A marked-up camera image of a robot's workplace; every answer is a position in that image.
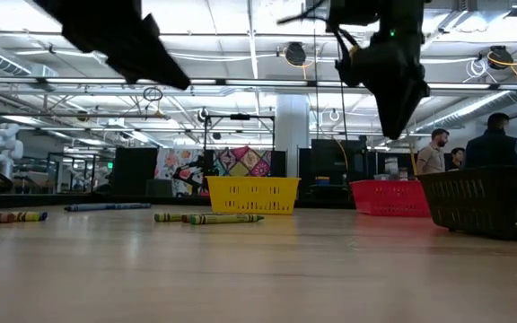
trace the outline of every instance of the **black basket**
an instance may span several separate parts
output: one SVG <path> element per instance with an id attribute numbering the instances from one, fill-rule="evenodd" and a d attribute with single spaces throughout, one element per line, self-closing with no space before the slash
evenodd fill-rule
<path id="1" fill-rule="evenodd" d="M 517 167 L 419 176 L 439 226 L 517 240 Z"/>

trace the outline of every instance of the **plastic basket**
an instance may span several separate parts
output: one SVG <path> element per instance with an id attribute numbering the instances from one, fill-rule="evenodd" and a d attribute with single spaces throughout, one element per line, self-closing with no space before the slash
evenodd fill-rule
<path id="1" fill-rule="evenodd" d="M 437 225 L 517 239 L 517 167 L 451 171 L 419 178 Z"/>
<path id="2" fill-rule="evenodd" d="M 300 179 L 208 176 L 213 212 L 292 214 Z"/>
<path id="3" fill-rule="evenodd" d="M 420 182 L 361 180 L 350 184 L 360 213 L 382 216 L 430 216 Z"/>

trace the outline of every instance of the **green crayon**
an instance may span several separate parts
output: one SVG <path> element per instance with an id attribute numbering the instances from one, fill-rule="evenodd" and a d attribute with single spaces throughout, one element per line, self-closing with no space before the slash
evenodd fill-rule
<path id="1" fill-rule="evenodd" d="M 218 223 L 253 223 L 264 219 L 256 214 L 229 214 L 229 215 L 192 215 L 191 224 L 218 224 Z"/>
<path id="2" fill-rule="evenodd" d="M 179 222 L 179 221 L 183 221 L 183 222 L 189 222 L 190 221 L 190 216 L 191 215 L 199 215 L 201 213 L 194 213 L 194 212 L 189 212 L 189 213 L 175 213 L 175 214 L 172 214 L 172 213 L 164 213 L 164 214 L 155 214 L 154 215 L 154 221 L 155 222 Z"/>
<path id="3" fill-rule="evenodd" d="M 155 222 L 177 222 L 180 221 L 182 214 L 155 214 Z"/>

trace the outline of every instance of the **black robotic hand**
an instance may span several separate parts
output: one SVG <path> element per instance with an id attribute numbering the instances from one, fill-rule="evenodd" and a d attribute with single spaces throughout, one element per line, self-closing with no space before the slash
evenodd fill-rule
<path id="1" fill-rule="evenodd" d="M 182 90 L 190 86 L 159 40 L 152 15 L 141 20 L 141 0 L 31 1 L 62 24 L 63 36 L 83 53 L 105 54 L 107 65 L 128 83 L 147 79 Z"/>
<path id="2" fill-rule="evenodd" d="M 340 80 L 349 87 L 362 83 L 374 94 L 382 133 L 397 139 L 417 105 L 430 95 L 424 81 L 425 69 L 420 65 L 425 0 L 329 1 L 328 19 L 311 15 L 325 2 L 321 0 L 305 13 L 279 23 L 301 19 L 325 21 L 341 49 L 342 58 L 336 62 Z M 367 25 L 379 19 L 380 29 L 372 36 L 368 48 L 360 48 L 347 31 L 338 27 Z M 352 44 L 350 51 L 342 37 Z"/>

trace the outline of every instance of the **man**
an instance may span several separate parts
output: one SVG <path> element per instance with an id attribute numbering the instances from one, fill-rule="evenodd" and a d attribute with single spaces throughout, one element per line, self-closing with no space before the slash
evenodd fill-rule
<path id="1" fill-rule="evenodd" d="M 436 129 L 430 134 L 430 144 L 418 153 L 416 168 L 418 175 L 435 174 L 446 171 L 442 148 L 448 143 L 450 133 L 444 129 Z"/>
<path id="2" fill-rule="evenodd" d="M 488 118 L 486 132 L 468 142 L 464 168 L 517 166 L 517 138 L 506 135 L 510 117 L 495 113 Z"/>
<path id="3" fill-rule="evenodd" d="M 464 159 L 464 148 L 454 148 L 451 151 L 452 163 L 448 166 L 448 170 L 459 170 Z"/>

